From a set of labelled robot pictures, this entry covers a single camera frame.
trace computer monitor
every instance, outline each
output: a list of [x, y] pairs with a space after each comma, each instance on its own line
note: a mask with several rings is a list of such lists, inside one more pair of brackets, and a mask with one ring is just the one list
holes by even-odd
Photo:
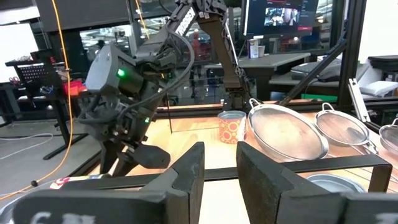
[[318, 0], [244, 0], [243, 36], [246, 39], [311, 35]]

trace paper cup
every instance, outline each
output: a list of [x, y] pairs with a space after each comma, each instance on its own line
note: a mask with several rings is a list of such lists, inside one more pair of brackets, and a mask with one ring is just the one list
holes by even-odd
[[246, 113], [224, 111], [218, 114], [219, 140], [226, 144], [236, 144], [246, 139]]

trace metal strainer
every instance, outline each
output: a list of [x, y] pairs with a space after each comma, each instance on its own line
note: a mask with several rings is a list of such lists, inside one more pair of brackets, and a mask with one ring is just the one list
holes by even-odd
[[249, 125], [263, 150], [285, 161], [323, 158], [329, 145], [315, 125], [286, 107], [250, 99]]
[[365, 146], [371, 153], [378, 150], [370, 141], [369, 129], [360, 120], [340, 111], [335, 111], [329, 103], [322, 104], [322, 111], [315, 116], [318, 129], [336, 146]]
[[380, 143], [388, 151], [398, 154], [398, 118], [379, 130]]

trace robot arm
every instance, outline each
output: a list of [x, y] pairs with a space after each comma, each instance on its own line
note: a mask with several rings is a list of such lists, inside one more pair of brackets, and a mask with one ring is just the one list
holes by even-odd
[[[170, 155], [154, 146], [148, 149], [150, 146], [141, 142], [146, 141], [145, 133], [165, 94], [182, 84], [182, 78], [193, 65], [192, 46], [183, 36], [195, 21], [210, 35], [223, 66], [224, 87], [229, 96], [224, 108], [246, 108], [249, 86], [244, 71], [238, 66], [225, 24], [225, 4], [219, 0], [189, 0], [177, 4], [167, 24], [140, 46], [133, 58], [107, 45], [91, 64], [86, 87], [98, 96], [82, 113], [80, 122], [86, 124], [86, 131], [102, 142], [106, 151], [103, 154], [107, 156], [101, 161], [102, 173], [109, 171], [117, 157], [124, 164], [117, 166], [114, 175], [126, 175], [138, 164], [146, 168], [168, 166]], [[173, 83], [165, 86], [160, 75], [169, 73], [182, 61], [181, 41], [189, 49], [190, 63]], [[99, 96], [105, 99], [106, 106], [99, 106]], [[124, 146], [129, 146], [127, 152], [121, 152]]]

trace black pole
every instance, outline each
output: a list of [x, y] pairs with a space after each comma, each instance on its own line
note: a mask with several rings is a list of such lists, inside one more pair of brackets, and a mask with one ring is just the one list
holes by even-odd
[[345, 1], [333, 0], [331, 10], [330, 48], [337, 44], [343, 31]]
[[346, 28], [347, 46], [341, 62], [338, 106], [349, 106], [353, 103], [349, 95], [348, 79], [356, 76], [365, 8], [366, 0], [349, 0]]
[[347, 41], [341, 40], [333, 49], [331, 49], [329, 55], [322, 60], [303, 80], [295, 85], [285, 96], [285, 98], [276, 104], [286, 106], [291, 100], [293, 100], [298, 94], [300, 94], [310, 82], [319, 75], [331, 62], [339, 56], [346, 49]]

